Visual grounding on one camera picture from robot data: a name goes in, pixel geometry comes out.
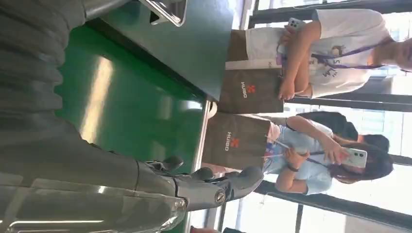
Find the glass wall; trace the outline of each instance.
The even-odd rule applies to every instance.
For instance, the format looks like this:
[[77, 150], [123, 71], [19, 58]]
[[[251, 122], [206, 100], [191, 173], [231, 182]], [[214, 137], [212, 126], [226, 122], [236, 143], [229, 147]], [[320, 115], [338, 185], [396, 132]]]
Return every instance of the glass wall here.
[[[281, 7], [295, 7], [304, 9], [310, 4], [325, 4], [344, 2], [342, 0], [259, 0], [258, 9], [272, 9]], [[403, 41], [410, 37], [412, 32], [412, 13], [385, 14], [386, 27], [393, 39]], [[256, 24], [255, 27], [281, 27], [286, 22]], [[389, 83], [390, 90], [383, 93], [412, 95], [412, 73], [405, 73], [397, 67], [383, 67], [372, 71], [375, 80]], [[352, 122], [359, 134], [382, 134], [390, 141], [390, 154], [412, 157], [412, 113], [390, 112], [380, 110], [352, 109], [321, 105], [286, 103], [282, 116], [293, 116], [303, 112], [332, 111], [340, 112]], [[385, 210], [412, 215], [412, 185], [409, 177], [412, 176], [412, 167], [394, 165], [394, 171], [387, 177], [375, 181], [364, 181], [347, 185], [337, 181], [327, 195], [367, 205], [376, 206]], [[276, 182], [277, 175], [268, 175], [265, 180]], [[231, 220], [224, 221], [227, 227], [238, 228], [241, 231], [254, 232], [282, 232], [282, 233], [404, 233], [406, 231], [390, 228], [370, 221], [349, 217], [346, 215], [304, 206], [301, 217], [300, 231], [295, 230], [296, 221], [300, 220], [297, 214], [298, 204], [273, 198], [268, 195], [253, 193], [234, 204], [226, 215]]]

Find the light blue shirt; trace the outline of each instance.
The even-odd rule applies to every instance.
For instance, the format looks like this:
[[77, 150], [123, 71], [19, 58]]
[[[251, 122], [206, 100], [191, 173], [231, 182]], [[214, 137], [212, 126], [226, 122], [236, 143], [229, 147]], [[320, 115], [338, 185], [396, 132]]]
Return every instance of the light blue shirt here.
[[[329, 136], [333, 136], [332, 130], [328, 127], [311, 121], [320, 131]], [[280, 136], [278, 140], [292, 148], [295, 148], [298, 153], [317, 152], [322, 151], [320, 143], [303, 133], [298, 133], [285, 126], [280, 127]], [[278, 144], [273, 144], [272, 148], [274, 156], [266, 160], [264, 171], [266, 174], [280, 174], [280, 172], [287, 166], [287, 161], [284, 156], [285, 149]], [[324, 161], [324, 154], [311, 155], [310, 158], [327, 166], [330, 161]], [[317, 194], [327, 191], [332, 185], [332, 177], [328, 169], [320, 164], [305, 161], [295, 174], [298, 180], [305, 180], [308, 186], [307, 195]]]

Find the hand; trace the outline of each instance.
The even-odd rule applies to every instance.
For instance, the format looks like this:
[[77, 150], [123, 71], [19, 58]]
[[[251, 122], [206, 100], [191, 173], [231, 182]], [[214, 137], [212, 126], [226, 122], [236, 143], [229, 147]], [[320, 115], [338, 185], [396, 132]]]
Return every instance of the hand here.
[[299, 169], [300, 166], [309, 158], [309, 151], [306, 154], [298, 154], [293, 148], [286, 149], [286, 160], [294, 168]]
[[325, 152], [325, 161], [329, 159], [331, 163], [340, 165], [349, 156], [348, 152], [339, 143], [327, 135], [319, 142]]
[[295, 95], [295, 83], [284, 80], [280, 86], [278, 98], [280, 100], [290, 100]]
[[288, 25], [285, 26], [285, 29], [283, 36], [281, 36], [279, 40], [279, 44], [287, 46], [296, 36], [296, 31]]

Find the smartphone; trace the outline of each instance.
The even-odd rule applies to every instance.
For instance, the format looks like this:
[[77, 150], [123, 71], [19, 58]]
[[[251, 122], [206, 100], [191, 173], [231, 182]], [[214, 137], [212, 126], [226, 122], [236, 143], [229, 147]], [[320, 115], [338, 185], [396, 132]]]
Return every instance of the smartphone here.
[[345, 148], [349, 154], [349, 157], [342, 161], [342, 164], [355, 166], [355, 167], [366, 167], [366, 160], [368, 158], [368, 152], [364, 150], [358, 150], [353, 148]]
[[306, 23], [296, 18], [290, 18], [288, 25], [296, 30], [299, 30]]
[[[288, 22], [288, 26], [292, 27], [295, 31], [299, 30], [305, 24], [306, 24], [305, 22], [298, 20], [296, 18], [290, 18]], [[279, 45], [279, 47], [277, 48], [277, 51], [280, 53], [286, 54], [287, 48], [285, 45]]]

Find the bracelet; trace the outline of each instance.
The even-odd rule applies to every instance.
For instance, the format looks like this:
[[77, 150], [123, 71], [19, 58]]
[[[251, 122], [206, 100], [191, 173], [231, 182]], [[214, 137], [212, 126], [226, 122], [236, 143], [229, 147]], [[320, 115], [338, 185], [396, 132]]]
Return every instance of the bracelet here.
[[288, 164], [288, 169], [293, 171], [293, 172], [298, 172], [299, 169], [292, 167], [292, 165]]

